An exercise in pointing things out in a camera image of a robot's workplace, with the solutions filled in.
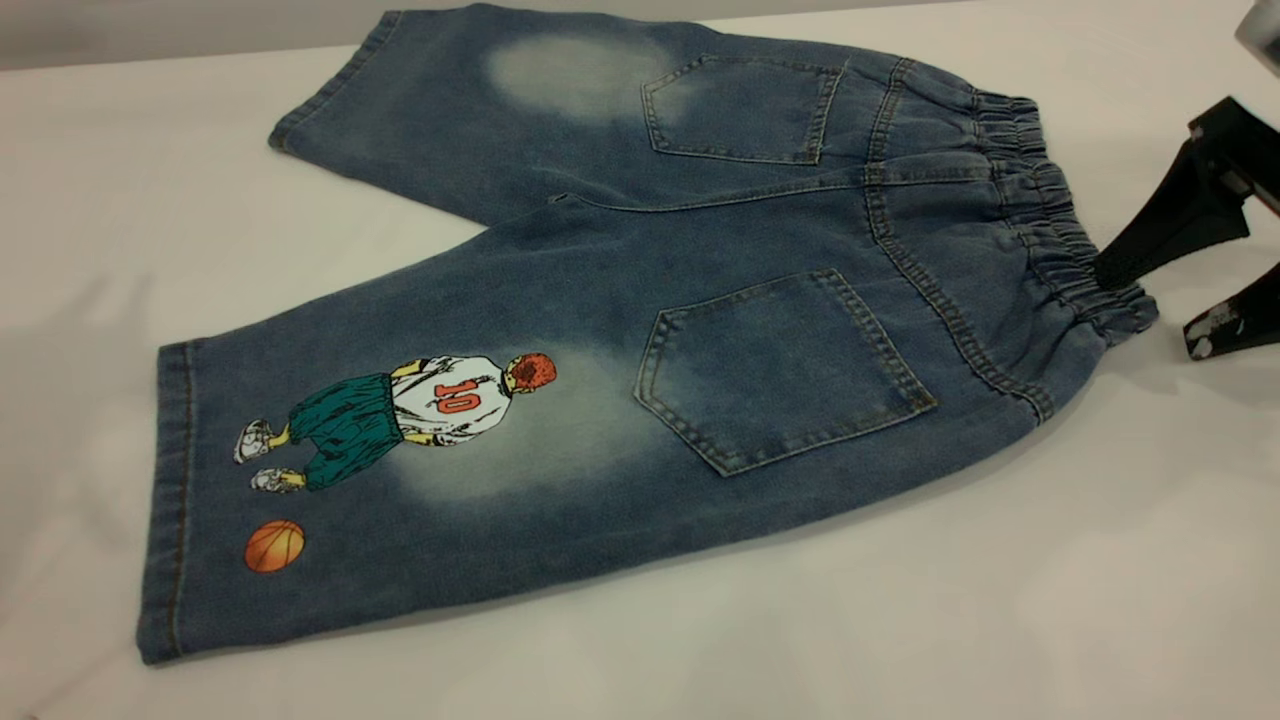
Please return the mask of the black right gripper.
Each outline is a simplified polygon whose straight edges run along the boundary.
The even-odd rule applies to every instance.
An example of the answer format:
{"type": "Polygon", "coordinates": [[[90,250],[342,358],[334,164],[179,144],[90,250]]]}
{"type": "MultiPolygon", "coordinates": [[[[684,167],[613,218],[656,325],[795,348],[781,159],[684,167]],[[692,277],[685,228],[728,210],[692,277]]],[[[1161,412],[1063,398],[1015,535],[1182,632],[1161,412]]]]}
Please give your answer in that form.
{"type": "MultiPolygon", "coordinates": [[[[1247,199],[1279,214],[1279,133],[1228,96],[1188,123],[1184,143],[1157,190],[1098,255],[1106,290],[1201,250],[1245,238],[1247,199]]],[[[1279,342],[1279,264],[1184,327],[1193,361],[1279,342]]]]}

